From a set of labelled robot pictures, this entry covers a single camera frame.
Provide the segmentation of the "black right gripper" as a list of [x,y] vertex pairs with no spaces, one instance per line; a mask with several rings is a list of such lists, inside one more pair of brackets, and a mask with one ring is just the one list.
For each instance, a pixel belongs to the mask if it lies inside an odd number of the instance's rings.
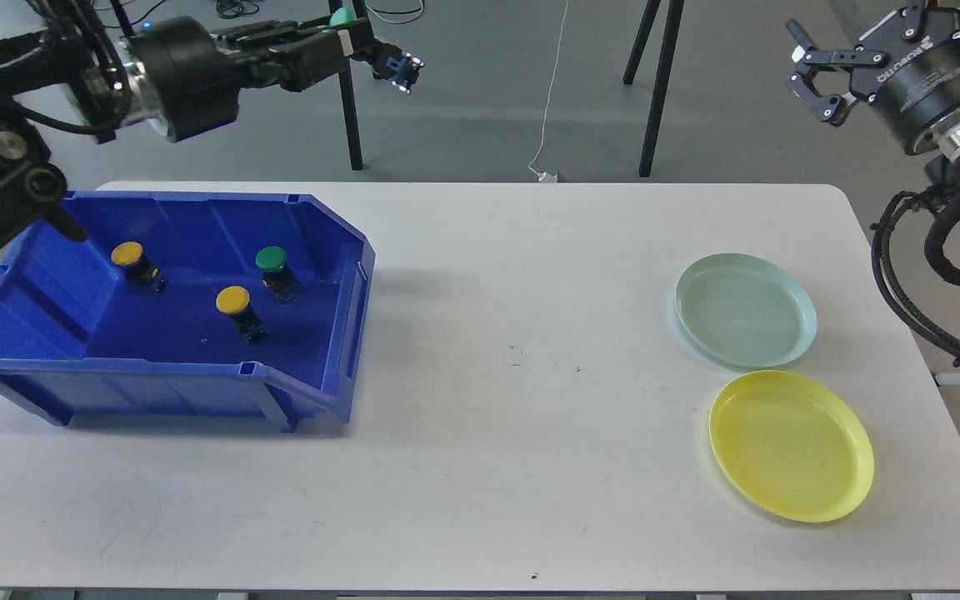
[[907,155],[960,157],[960,8],[899,1],[865,23],[857,28],[863,45],[822,50],[789,19],[789,90],[823,124],[841,126],[868,103]]

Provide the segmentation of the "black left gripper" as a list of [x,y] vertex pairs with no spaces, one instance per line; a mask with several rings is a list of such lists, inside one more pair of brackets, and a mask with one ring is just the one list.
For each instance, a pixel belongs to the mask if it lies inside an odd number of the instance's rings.
[[337,76],[351,60],[374,62],[366,20],[267,20],[213,32],[191,17],[172,17],[126,39],[131,119],[145,119],[170,142],[235,122],[239,94],[259,78],[300,93]]

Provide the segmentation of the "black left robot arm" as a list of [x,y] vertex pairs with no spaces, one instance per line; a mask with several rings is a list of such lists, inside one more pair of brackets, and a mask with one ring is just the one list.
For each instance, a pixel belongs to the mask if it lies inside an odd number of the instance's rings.
[[189,16],[141,26],[114,2],[118,38],[91,1],[29,7],[42,26],[0,39],[0,250],[37,222],[70,242],[87,239],[64,208],[68,180],[51,161],[42,127],[106,143],[148,122],[180,142],[235,122],[247,88],[300,93],[347,78],[358,62],[408,91],[422,66],[338,3],[308,22],[210,30]]

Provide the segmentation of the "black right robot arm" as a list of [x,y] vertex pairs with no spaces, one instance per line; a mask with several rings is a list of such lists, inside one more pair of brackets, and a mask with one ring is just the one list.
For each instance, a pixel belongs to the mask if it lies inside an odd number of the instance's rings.
[[823,49],[797,20],[786,84],[819,122],[838,127],[857,105],[872,108],[908,156],[932,153],[922,192],[895,195],[872,225],[870,263],[897,318],[960,366],[960,338],[934,322],[897,277],[892,239],[911,210],[931,224],[922,254],[945,283],[960,288],[960,1],[902,1],[854,39]]

